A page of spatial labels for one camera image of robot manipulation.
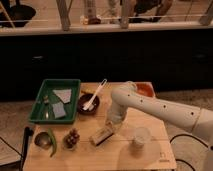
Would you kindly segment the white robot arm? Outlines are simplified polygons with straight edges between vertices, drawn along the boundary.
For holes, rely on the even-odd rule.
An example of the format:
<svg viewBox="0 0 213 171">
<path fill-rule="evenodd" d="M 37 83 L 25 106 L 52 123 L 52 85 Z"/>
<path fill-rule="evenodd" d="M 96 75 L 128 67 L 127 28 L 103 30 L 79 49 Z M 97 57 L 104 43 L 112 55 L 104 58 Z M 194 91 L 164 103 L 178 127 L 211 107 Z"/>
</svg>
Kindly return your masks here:
<svg viewBox="0 0 213 171">
<path fill-rule="evenodd" d="M 122 123 L 128 108 L 134 108 L 167 121 L 207 141 L 208 151 L 203 171 L 213 171 L 213 111 L 140 95 L 136 84 L 132 81 L 124 82 L 112 89 L 107 121 L 113 124 Z"/>
</svg>

